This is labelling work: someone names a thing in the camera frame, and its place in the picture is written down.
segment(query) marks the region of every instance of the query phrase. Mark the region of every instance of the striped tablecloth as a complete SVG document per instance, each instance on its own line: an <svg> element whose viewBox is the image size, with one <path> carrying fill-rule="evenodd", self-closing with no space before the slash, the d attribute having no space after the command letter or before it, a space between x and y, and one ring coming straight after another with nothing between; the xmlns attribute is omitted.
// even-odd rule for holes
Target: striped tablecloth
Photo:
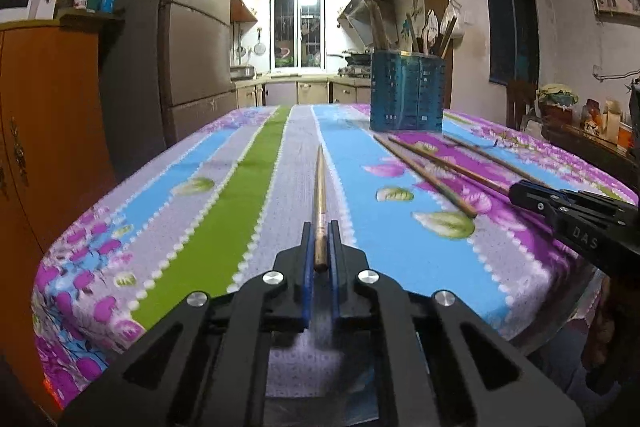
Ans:
<svg viewBox="0 0 640 427"><path fill-rule="evenodd" d="M316 152L327 161L327 204L343 242L405 289L457 293L504 337L527 327L576 266L540 224L466 178L423 161L478 210L469 220L392 158L369 131L369 107L244 108L197 131L102 198L42 260L34 330L46 385L61 407L193 290L222 295L270 269L311 220ZM447 112L443 130L555 188L626 201L631 190L548 144ZM510 171L440 135L400 133L439 156L508 185ZM318 292L317 301L322 301ZM352 389L368 355L332 346L328 315L294 345L271 351L268 394ZM356 369L345 377L343 360ZM350 383L341 384L347 378Z"/></svg>

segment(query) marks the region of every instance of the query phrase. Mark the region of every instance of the blue plastic basket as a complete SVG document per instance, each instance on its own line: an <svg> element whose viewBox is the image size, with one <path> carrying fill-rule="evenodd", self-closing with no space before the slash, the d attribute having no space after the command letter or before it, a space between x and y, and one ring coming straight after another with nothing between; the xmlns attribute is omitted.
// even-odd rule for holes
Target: blue plastic basket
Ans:
<svg viewBox="0 0 640 427"><path fill-rule="evenodd" d="M433 55L376 51L371 55L374 131L442 131L444 60Z"/></svg>

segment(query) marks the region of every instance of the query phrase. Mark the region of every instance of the silver screw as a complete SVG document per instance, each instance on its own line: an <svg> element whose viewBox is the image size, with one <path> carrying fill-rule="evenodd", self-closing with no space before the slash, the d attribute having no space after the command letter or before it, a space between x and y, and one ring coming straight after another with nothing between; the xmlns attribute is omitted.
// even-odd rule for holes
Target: silver screw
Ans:
<svg viewBox="0 0 640 427"><path fill-rule="evenodd" d="M435 296L436 302L445 308L448 308L456 301L456 296L450 291L440 290Z"/></svg>
<svg viewBox="0 0 640 427"><path fill-rule="evenodd" d="M377 282L378 279L380 279L380 275L378 275L373 270L362 270L360 273L358 273L358 279L360 279L360 281L364 282L365 284L373 284L374 282Z"/></svg>
<svg viewBox="0 0 640 427"><path fill-rule="evenodd" d="M204 292L193 292L190 293L187 297L187 304L189 306L193 306L194 308L200 308L200 306L204 306L204 303L207 302L207 294Z"/></svg>
<svg viewBox="0 0 640 427"><path fill-rule="evenodd" d="M262 280L267 284L275 286L276 284L280 284L282 281L284 281L284 275L280 272L271 271L264 274L262 276Z"/></svg>

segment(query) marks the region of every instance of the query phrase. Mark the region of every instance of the person's hand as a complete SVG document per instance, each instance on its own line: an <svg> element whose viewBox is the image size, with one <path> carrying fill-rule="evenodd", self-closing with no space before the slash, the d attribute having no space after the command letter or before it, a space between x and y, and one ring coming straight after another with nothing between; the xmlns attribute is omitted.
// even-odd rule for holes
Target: person's hand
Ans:
<svg viewBox="0 0 640 427"><path fill-rule="evenodd" d="M640 288L605 277L582 365L590 371L612 360L620 383L640 373Z"/></svg>

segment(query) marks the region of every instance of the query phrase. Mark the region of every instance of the refrigerator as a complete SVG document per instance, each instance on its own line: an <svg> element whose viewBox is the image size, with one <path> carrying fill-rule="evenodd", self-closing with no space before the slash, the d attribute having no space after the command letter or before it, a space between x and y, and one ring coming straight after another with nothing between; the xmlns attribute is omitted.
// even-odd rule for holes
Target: refrigerator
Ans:
<svg viewBox="0 0 640 427"><path fill-rule="evenodd" d="M230 0L116 0L103 35L100 98L119 180L236 107Z"/></svg>

